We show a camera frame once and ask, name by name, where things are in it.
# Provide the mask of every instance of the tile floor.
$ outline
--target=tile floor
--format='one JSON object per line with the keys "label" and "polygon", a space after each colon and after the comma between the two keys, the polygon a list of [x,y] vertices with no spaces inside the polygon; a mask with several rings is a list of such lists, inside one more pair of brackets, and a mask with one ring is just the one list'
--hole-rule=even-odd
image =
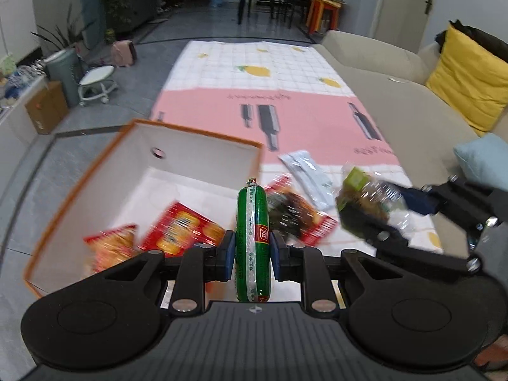
{"label": "tile floor", "polygon": [[[146,25],[133,40],[137,43],[135,66],[115,72],[120,89],[110,104],[73,108],[55,130],[57,133],[122,125],[130,119],[148,117],[171,67],[190,39],[226,43],[267,40],[310,45],[311,39],[297,27],[270,21],[263,12],[244,16],[236,24],[236,7],[209,8],[206,3],[187,4],[170,13],[155,27]],[[94,57],[107,55],[97,50]],[[0,380],[20,379],[34,362],[21,339],[21,317],[35,298],[21,279],[34,246],[48,221],[88,165],[110,142],[114,133],[62,137],[39,136],[13,177],[9,192],[0,203]]]}

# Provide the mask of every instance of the light blue pillow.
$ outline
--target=light blue pillow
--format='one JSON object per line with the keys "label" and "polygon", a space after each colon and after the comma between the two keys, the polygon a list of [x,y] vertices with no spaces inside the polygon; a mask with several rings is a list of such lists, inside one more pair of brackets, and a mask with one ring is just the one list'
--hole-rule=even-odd
{"label": "light blue pillow", "polygon": [[492,133],[453,149],[466,179],[508,191],[508,143]]}

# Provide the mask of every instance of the white box with orange trim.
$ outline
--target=white box with orange trim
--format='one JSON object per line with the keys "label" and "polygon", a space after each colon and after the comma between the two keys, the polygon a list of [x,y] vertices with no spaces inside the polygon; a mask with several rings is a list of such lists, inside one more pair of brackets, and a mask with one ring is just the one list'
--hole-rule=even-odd
{"label": "white box with orange trim", "polygon": [[[26,283],[41,297],[77,282],[91,255],[83,237],[137,224],[139,244],[173,201],[230,229],[238,191],[257,176],[262,147],[217,133],[132,121],[95,160],[50,222],[26,267]],[[213,297],[234,299],[234,288],[219,292]]]}

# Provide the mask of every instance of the red snack bag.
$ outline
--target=red snack bag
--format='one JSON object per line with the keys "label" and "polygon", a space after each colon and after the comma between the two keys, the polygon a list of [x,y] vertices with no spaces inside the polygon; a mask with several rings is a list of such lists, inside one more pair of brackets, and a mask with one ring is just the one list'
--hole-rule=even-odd
{"label": "red snack bag", "polygon": [[327,236],[338,221],[325,212],[317,211],[291,188],[291,176],[278,176],[265,186],[268,198],[270,230],[279,231],[287,240],[294,236],[308,246],[316,246],[319,239]]}
{"label": "red snack bag", "polygon": [[180,202],[174,202],[139,245],[143,251],[162,249],[166,257],[179,257],[196,243],[217,246],[225,230]]}
{"label": "red snack bag", "polygon": [[137,225],[125,225],[83,238],[94,251],[92,272],[102,272],[136,255],[134,237]]}

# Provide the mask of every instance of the pink bag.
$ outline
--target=pink bag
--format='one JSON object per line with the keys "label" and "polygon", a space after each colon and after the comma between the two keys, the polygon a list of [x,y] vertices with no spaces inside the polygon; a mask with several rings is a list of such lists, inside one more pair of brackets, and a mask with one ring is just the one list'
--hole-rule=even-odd
{"label": "pink bag", "polygon": [[111,56],[117,66],[132,66],[138,59],[134,43],[130,40],[114,42],[111,47]]}

